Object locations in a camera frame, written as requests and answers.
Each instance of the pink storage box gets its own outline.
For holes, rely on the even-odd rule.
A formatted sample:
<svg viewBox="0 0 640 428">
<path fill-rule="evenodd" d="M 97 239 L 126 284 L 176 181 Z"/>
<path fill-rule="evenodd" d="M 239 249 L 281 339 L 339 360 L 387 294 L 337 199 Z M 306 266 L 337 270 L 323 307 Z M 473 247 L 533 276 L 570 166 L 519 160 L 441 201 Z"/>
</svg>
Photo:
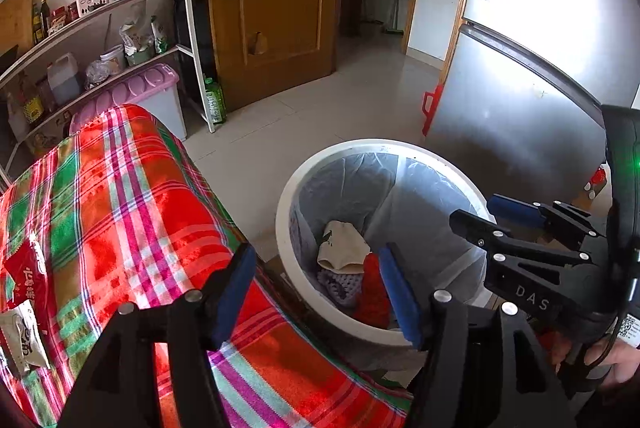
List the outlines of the pink storage box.
<svg viewBox="0 0 640 428">
<path fill-rule="evenodd" d="M 138 104 L 157 117 L 178 139 L 186 138 L 176 84 L 178 74 L 169 65 L 158 63 L 140 74 L 102 92 L 89 101 L 71 119 L 69 133 L 74 134 L 87 122 L 113 106 Z"/>
</svg>

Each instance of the red snack bag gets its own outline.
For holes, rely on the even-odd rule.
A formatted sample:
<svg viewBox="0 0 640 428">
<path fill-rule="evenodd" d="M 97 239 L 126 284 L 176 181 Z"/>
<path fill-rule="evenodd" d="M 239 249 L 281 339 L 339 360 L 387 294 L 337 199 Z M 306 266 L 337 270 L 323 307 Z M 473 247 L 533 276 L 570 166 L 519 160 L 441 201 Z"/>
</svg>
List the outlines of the red snack bag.
<svg viewBox="0 0 640 428">
<path fill-rule="evenodd" d="M 7 302 L 7 307 L 13 309 L 25 300 L 31 300 L 40 330 L 46 334 L 49 291 L 47 265 L 34 233 L 4 262 L 4 268 L 15 282 L 14 296 Z"/>
</svg>

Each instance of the red handle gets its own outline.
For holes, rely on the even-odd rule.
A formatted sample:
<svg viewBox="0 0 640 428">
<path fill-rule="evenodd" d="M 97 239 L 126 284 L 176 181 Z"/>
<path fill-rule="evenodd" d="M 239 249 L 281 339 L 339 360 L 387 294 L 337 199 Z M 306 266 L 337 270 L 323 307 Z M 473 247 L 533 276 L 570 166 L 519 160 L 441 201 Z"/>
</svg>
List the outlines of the red handle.
<svg viewBox="0 0 640 428">
<path fill-rule="evenodd" d="M 429 131 L 431 122 L 433 121 L 433 116 L 436 113 L 436 108 L 440 102 L 440 96 L 442 96 L 443 88 L 444 85 L 439 84 L 433 92 L 424 93 L 424 98 L 422 100 L 422 113 L 425 115 L 426 119 L 424 120 L 424 126 L 422 127 L 422 135 L 427 135 L 427 132 Z M 429 99 L 431 99 L 431 104 L 429 105 L 429 109 L 427 109 Z"/>
</svg>

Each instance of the wooden cutting board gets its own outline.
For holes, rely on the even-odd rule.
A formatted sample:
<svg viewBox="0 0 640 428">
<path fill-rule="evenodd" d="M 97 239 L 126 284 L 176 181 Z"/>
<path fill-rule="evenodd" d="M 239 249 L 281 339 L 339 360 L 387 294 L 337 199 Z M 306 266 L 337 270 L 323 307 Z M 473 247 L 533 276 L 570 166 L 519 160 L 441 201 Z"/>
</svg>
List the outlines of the wooden cutting board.
<svg viewBox="0 0 640 428">
<path fill-rule="evenodd" d="M 33 46 L 33 0 L 0 3 L 0 54 L 18 45 L 18 57 Z"/>
</svg>

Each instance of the plaid blanket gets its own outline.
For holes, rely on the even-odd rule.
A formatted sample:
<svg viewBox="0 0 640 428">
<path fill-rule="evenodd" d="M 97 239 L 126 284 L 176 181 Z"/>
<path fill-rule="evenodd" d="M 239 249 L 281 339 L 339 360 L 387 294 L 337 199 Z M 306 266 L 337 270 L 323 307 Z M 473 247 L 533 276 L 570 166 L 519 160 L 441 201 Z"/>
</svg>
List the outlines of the plaid blanket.
<svg viewBox="0 0 640 428">
<path fill-rule="evenodd" d="M 171 303 L 225 267 L 242 234 L 180 141 L 138 106 L 114 108 L 36 162 L 0 198 L 0 268 L 34 232 L 52 274 L 52 368 L 0 377 L 53 426 L 117 306 Z M 0 269 L 0 307 L 14 283 Z M 210 354 L 234 427 L 399 427 L 410 396 L 329 359 L 255 281 L 231 340 Z M 166 427 L 178 427 L 166 346 L 156 348 Z"/>
</svg>

